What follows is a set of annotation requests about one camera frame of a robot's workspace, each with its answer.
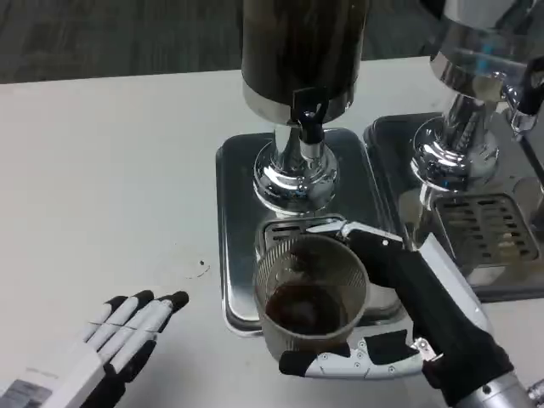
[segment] drip tray grate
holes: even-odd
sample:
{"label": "drip tray grate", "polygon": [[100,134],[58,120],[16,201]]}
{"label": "drip tray grate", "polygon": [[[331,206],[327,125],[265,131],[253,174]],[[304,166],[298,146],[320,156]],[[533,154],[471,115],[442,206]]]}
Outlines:
{"label": "drip tray grate", "polygon": [[287,218],[268,221],[261,228],[259,236],[259,254],[264,252],[279,241],[304,233],[308,228],[335,221],[344,221],[340,215],[332,214],[325,217]]}
{"label": "drip tray grate", "polygon": [[535,240],[508,195],[440,197],[433,205],[460,265],[503,265],[538,258]]}

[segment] floor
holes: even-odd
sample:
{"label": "floor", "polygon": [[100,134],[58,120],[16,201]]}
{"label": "floor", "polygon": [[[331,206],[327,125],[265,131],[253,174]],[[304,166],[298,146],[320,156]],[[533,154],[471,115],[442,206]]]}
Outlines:
{"label": "floor", "polygon": [[[0,83],[240,68],[240,1],[0,0]],[[434,25],[418,0],[374,0],[363,59],[424,53]]]}

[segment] coffee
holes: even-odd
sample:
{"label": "coffee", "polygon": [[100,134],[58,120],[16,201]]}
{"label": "coffee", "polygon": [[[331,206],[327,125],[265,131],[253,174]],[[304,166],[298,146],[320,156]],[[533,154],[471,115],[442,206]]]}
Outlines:
{"label": "coffee", "polygon": [[341,303],[323,286],[286,283],[266,303],[266,315],[290,332],[307,336],[335,332],[347,323]]}
{"label": "coffee", "polygon": [[359,72],[368,0],[244,0],[242,74],[255,92],[290,105],[293,91],[348,91]]}

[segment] sticker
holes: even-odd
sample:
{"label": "sticker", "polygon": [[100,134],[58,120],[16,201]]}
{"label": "sticker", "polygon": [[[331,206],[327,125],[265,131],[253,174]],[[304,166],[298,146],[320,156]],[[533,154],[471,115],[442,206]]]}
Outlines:
{"label": "sticker", "polygon": [[51,396],[50,389],[15,380],[0,397],[0,408],[39,408]]}

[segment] table surface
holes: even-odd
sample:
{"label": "table surface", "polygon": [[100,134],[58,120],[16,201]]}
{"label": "table surface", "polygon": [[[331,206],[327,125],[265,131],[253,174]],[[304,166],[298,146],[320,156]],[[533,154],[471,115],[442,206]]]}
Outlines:
{"label": "table surface", "polygon": [[[333,124],[362,134],[379,116],[439,110],[446,95],[427,58],[365,62]],[[271,129],[246,107],[239,71],[3,85],[0,123],[0,390],[104,300],[182,289],[190,303],[120,407],[441,406],[421,376],[284,377],[262,338],[226,328],[215,152]],[[544,376],[544,300],[485,308],[522,382]]]}

